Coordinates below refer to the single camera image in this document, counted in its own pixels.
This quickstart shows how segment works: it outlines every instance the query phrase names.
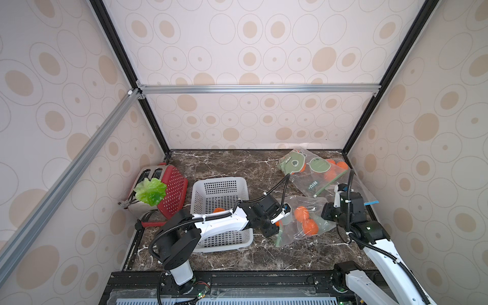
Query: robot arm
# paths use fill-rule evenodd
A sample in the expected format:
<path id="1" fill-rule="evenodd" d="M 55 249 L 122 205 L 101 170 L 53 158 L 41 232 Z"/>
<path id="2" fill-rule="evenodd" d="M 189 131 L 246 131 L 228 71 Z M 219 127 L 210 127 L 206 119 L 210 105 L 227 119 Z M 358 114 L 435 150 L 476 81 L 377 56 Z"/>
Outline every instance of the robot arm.
<path id="1" fill-rule="evenodd" d="M 367 304 L 423 305 L 427 303 L 423 298 L 430 304 L 435 304 L 408 270 L 383 226 L 379 222 L 366 219 L 361 194 L 351 190 L 348 199 L 346 191 L 346 184 L 340 184 L 336 188 L 335 202 L 324 206 L 322 218 L 337 222 L 343 228 L 349 225 L 349 237 L 376 265 L 398 303 L 374 284 L 353 261 L 335 264 L 334 287 L 355 292 Z M 349 224 L 347 224 L 348 208 L 350 209 Z"/>
<path id="2" fill-rule="evenodd" d="M 287 204 L 281 206 L 271 195 L 255 203 L 238 201 L 234 209 L 212 214 L 190 214 L 180 210 L 156 233 L 149 252 L 171 272 L 177 285 L 188 285 L 193 278 L 188 258 L 200 240 L 248 228 L 260 230 L 265 237 L 270 237 L 279 232 L 276 221 L 290 212 Z"/>

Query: clear plastic bag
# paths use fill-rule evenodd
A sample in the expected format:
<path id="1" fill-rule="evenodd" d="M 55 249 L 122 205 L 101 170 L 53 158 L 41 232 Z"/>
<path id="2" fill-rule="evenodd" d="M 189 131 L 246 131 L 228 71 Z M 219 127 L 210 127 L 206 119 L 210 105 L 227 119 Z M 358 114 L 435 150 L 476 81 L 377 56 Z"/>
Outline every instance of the clear plastic bag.
<path id="1" fill-rule="evenodd" d="M 278 166 L 285 175 L 291 174 L 290 182 L 307 197 L 318 196 L 347 172 L 347 169 L 329 163 L 302 147 L 282 157 Z"/>
<path id="2" fill-rule="evenodd" d="M 320 216 L 327 203 L 325 198 L 290 196 L 285 198 L 285 203 L 291 207 L 291 213 L 278 222 L 280 232 L 274 237 L 275 246 L 320 235 L 336 226 L 335 222 L 324 220 Z"/>

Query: dark marble surface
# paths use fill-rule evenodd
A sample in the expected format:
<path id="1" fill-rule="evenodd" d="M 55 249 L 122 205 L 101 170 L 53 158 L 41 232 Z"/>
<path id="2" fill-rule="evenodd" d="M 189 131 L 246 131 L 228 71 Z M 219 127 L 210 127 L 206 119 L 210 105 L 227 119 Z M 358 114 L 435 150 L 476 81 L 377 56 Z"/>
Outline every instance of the dark marble surface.
<path id="1" fill-rule="evenodd" d="M 185 208 L 189 209 L 193 184 L 198 180 L 218 177 L 244 177 L 249 198 L 257 198 L 282 177 L 277 167 L 283 151 L 176 151 L 170 163 L 188 178 Z M 322 158 L 341 158 L 341 154 L 312 151 Z M 274 192 L 281 197 L 281 191 Z M 292 184 L 287 195 L 302 195 Z M 164 221 L 154 213 L 149 221 Z M 147 245 L 158 228 L 147 228 L 139 245 L 139 253 L 132 271 L 162 270 L 147 251 Z M 354 260 L 364 269 L 376 269 L 366 254 L 355 243 L 343 243 L 335 229 L 319 236 L 309 237 L 282 247 L 275 247 L 271 239 L 254 233 L 253 243 L 246 248 L 213 253 L 193 253 L 193 270 L 331 270 L 335 263 Z"/>

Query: lettuce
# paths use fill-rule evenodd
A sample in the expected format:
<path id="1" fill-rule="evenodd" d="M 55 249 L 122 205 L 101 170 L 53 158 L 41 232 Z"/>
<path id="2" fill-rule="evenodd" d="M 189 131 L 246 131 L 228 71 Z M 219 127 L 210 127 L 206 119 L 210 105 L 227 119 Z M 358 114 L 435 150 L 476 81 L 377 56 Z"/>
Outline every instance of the lettuce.
<path id="1" fill-rule="evenodd" d="M 134 188 L 136 199 L 150 206 L 158 205 L 166 196 L 166 185 L 161 180 L 144 178 Z"/>

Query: wallpaper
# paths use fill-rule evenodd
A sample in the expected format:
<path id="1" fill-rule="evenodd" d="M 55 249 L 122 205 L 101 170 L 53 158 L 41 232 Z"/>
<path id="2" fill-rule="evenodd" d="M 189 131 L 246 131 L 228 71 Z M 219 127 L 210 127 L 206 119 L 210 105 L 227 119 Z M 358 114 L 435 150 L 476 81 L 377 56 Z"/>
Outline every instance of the wallpaper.
<path id="1" fill-rule="evenodd" d="M 371 92 L 147 95 L 171 148 L 344 147 Z"/>
<path id="2" fill-rule="evenodd" d="M 139 80 L 152 85 L 379 82 L 422 3 L 105 1 Z M 300 144 L 339 149 L 370 97 L 195 94 L 150 99 L 170 148 Z"/>
<path id="3" fill-rule="evenodd" d="M 422 0 L 105 0 L 141 83 L 378 82 Z"/>
<path id="4" fill-rule="evenodd" d="M 0 289 L 0 304 L 99 303 L 134 233 L 136 218 L 117 203 L 141 167 L 163 160 L 149 128 L 131 107 Z"/>
<path id="5" fill-rule="evenodd" d="M 431 297 L 488 300 L 488 0 L 434 13 L 349 158 Z"/>
<path id="6" fill-rule="evenodd" d="M 127 91 L 84 0 L 1 3 L 0 248 Z M 117 202 L 162 155 L 131 107 L 0 289 L 0 304 L 98 304 L 135 222 Z"/>
<path id="7" fill-rule="evenodd" d="M 83 0 L 0 10 L 0 246 L 128 91 Z"/>

